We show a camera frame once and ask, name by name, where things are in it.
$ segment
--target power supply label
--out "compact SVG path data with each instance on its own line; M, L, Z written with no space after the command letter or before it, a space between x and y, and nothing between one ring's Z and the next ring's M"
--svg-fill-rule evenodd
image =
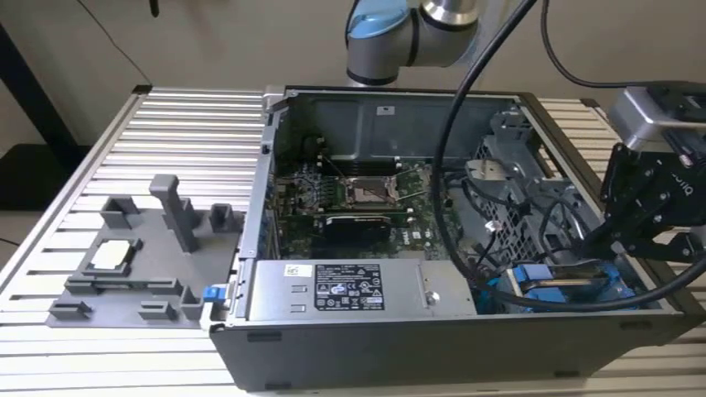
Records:
M316 265L319 310L384 310L379 265Z

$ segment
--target blue latch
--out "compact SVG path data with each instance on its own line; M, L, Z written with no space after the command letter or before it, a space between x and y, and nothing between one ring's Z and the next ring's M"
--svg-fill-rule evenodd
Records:
M223 304L226 302L226 287L206 287L203 289L203 301Z

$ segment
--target aluminum extrusion table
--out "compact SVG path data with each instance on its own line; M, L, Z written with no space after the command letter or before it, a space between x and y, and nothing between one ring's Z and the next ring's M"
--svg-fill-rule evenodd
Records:
M196 208L230 203L247 209L262 102L262 93L243 91L154 88L131 95L0 271L0 392L244 395L202 330L52 329L43 324L103 225L99 210L110 194L131 194L138 207L159 208L150 180L158 173L176 174L179 194ZM541 102L602 177L617 141L602 110L574 99ZM691 290L706 304L705 276ZM323 390L320 395L702 396L706 328L667 346L629 352L587 380Z

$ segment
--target motherboard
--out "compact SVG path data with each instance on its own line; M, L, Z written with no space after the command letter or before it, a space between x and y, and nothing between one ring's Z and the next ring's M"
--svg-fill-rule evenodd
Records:
M395 160L392 175L350 175L344 165L323 159L276 178L280 257L449 259L431 212L430 165ZM445 217L461 232L450 209Z

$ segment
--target white wall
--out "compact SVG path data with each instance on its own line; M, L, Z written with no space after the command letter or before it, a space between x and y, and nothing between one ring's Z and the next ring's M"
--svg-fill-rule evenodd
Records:
M155 85L262 88L347 81L350 0L162 0L156 19L147 0L86 4ZM538 9L498 53L479 88L610 103L613 93L573 86L551 68ZM703 0L554 0L557 52L587 79L706 81L705 14ZM143 82L139 73L74 0L0 0L0 21L67 125L91 143ZM462 75L462 69L408 69L398 85L453 88Z

